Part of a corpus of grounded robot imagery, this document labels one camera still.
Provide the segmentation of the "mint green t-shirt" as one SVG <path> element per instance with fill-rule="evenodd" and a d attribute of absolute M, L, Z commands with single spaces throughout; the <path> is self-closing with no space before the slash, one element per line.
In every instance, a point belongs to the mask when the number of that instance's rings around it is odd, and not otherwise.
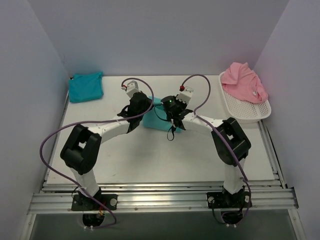
<path fill-rule="evenodd" d="M 143 127 L 168 132 L 172 124 L 166 121 L 167 115 L 164 111 L 161 99 L 155 97 L 153 104 L 154 107 L 152 110 L 147 112 L 142 118 Z"/>

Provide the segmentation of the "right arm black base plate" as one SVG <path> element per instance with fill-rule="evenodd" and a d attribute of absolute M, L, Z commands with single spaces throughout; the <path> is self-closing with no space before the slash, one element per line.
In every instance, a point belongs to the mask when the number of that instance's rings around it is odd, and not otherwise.
<path fill-rule="evenodd" d="M 207 192 L 207 205 L 211 209 L 241 209 L 251 208 L 252 203 L 249 201 L 248 191 L 239 191 L 230 194 L 228 191 Z"/>

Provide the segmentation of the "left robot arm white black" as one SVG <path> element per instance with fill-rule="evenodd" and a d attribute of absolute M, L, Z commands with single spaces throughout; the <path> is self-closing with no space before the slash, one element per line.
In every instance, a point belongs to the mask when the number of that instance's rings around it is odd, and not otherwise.
<path fill-rule="evenodd" d="M 80 184 L 79 192 L 84 196 L 82 202 L 88 209 L 95 210 L 101 203 L 101 188 L 97 184 L 93 170 L 101 144 L 132 132 L 139 126 L 142 114 L 152 108 L 152 99 L 138 91 L 130 98 L 129 105 L 113 118 L 113 122 L 91 126 L 77 124 L 72 129 L 60 152 L 60 158 Z"/>

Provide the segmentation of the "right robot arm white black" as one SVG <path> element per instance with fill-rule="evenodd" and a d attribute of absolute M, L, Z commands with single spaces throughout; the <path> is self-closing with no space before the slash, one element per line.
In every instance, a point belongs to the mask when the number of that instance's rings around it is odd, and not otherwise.
<path fill-rule="evenodd" d="M 186 103 L 179 102 L 176 96 L 166 96 L 160 100 L 171 123 L 169 132 L 174 136 L 177 128 L 194 131 L 212 138 L 218 157 L 224 163 L 223 203 L 234 206 L 240 201 L 239 191 L 248 180 L 243 164 L 251 148 L 251 142 L 240 124 L 234 118 L 213 119 L 195 114 Z"/>

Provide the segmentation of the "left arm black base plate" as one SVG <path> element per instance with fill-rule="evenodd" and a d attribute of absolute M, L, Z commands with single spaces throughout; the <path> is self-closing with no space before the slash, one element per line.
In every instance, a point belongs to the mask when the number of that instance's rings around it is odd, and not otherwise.
<path fill-rule="evenodd" d="M 104 204 L 109 210 L 117 209 L 118 195 L 117 194 L 102 194 L 98 201 Z M 71 210 L 74 212 L 88 212 L 102 210 L 103 207 L 89 197 L 82 194 L 76 194 L 72 197 Z"/>

